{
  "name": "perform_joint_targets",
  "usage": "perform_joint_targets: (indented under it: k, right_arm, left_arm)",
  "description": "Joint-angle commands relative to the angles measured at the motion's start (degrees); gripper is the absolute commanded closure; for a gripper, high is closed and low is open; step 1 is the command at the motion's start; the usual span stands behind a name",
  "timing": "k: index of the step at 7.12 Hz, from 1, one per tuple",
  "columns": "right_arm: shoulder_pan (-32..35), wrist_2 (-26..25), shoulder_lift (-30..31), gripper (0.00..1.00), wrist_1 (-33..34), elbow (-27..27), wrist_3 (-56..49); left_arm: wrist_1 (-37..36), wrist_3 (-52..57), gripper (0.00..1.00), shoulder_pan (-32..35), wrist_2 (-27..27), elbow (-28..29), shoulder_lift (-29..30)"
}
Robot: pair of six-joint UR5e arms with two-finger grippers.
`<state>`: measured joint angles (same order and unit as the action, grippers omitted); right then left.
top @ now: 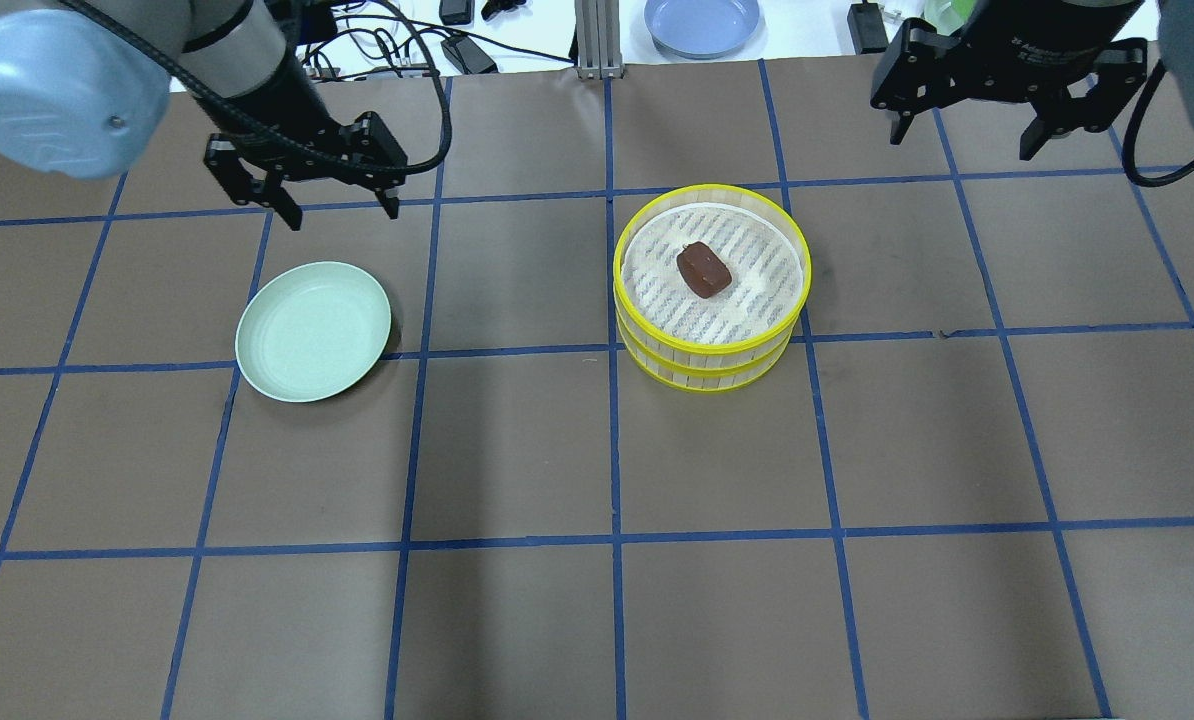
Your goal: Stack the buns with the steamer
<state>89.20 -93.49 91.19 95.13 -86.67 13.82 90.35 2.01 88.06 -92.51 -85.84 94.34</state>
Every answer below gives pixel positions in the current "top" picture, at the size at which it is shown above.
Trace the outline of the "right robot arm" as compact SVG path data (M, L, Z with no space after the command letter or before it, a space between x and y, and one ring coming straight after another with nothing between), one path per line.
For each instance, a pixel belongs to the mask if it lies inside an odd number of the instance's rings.
M1030 105L1035 117L1018 139L1028 161L1051 139L1103 133L1146 88L1147 41L1122 36L1137 10L1135 1L978 1L953 35L909 18L873 72L868 101L890 113L894 144L935 107ZM1156 41L1194 131L1194 1L1159 5Z

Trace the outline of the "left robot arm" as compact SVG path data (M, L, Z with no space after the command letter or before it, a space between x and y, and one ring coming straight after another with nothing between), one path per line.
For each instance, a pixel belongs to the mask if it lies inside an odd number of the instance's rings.
M131 170L170 105L177 64L216 127L201 164L236 207L291 229L287 184L332 179L399 215L408 156L378 113L337 122L265 1L0 1L0 154L94 181Z

